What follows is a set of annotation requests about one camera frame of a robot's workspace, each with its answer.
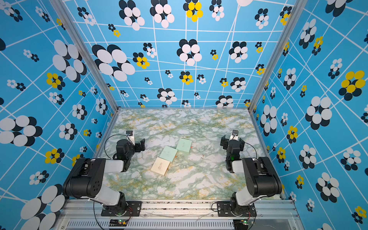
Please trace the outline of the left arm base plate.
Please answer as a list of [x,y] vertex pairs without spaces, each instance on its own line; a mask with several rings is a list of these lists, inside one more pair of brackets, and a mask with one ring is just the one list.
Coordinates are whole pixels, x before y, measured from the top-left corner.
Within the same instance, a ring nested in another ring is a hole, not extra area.
[[115,206],[103,206],[103,217],[138,217],[142,208],[142,201],[125,201]]

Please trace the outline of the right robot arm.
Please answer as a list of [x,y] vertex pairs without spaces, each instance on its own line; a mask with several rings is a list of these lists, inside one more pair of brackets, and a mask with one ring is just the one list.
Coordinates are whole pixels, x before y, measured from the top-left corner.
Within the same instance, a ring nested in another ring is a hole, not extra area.
[[254,202],[264,197],[282,193],[281,180],[268,157],[241,158],[245,141],[232,135],[221,138],[220,146],[226,150],[226,169],[230,173],[243,174],[246,187],[233,193],[230,202],[218,202],[219,216],[233,215],[256,217]]

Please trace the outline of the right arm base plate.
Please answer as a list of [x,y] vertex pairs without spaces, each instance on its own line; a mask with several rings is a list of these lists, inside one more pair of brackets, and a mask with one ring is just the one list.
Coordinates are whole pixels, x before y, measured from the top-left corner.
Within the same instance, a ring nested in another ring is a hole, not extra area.
[[256,217],[255,205],[240,206],[231,201],[218,201],[215,203],[219,217]]

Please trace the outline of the beige drawer jewelry box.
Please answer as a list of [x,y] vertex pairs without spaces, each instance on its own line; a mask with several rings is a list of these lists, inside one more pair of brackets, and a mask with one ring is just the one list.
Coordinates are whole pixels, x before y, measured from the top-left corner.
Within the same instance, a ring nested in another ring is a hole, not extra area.
[[160,175],[165,176],[166,173],[167,173],[167,170],[169,168],[170,163],[171,163],[170,161],[158,157],[158,158],[156,158],[156,160],[155,160],[155,162],[152,165],[150,170],[152,172],[155,172],[155,173],[158,173]]

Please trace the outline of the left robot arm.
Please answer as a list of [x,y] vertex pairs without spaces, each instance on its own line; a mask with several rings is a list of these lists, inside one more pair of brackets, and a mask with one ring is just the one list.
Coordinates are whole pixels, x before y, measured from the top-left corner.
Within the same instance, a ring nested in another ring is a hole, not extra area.
[[103,177],[108,173],[126,172],[134,154],[145,150],[145,139],[135,144],[129,138],[119,140],[116,150],[112,159],[78,159],[63,184],[63,194],[101,204],[103,217],[138,217],[142,202],[126,201],[123,192],[103,184]]

